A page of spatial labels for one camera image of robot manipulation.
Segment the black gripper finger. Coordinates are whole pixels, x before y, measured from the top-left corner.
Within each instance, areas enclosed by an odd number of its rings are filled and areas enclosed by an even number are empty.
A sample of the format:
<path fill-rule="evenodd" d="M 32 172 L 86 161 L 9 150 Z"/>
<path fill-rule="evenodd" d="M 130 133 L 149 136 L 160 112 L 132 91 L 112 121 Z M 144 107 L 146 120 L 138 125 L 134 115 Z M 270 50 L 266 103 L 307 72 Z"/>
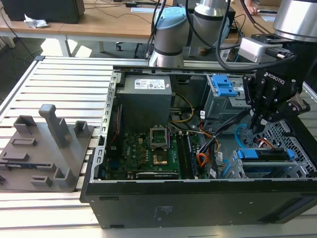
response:
<path fill-rule="evenodd" d="M 245 100 L 251 106 L 248 124 L 253 133 L 260 133 L 273 118 L 277 86 L 268 76 L 243 76 Z"/>
<path fill-rule="evenodd" d="M 310 105 L 300 95 L 295 95 L 288 101 L 281 102 L 270 109 L 266 120 L 276 122 L 309 112 L 310 109 Z"/>

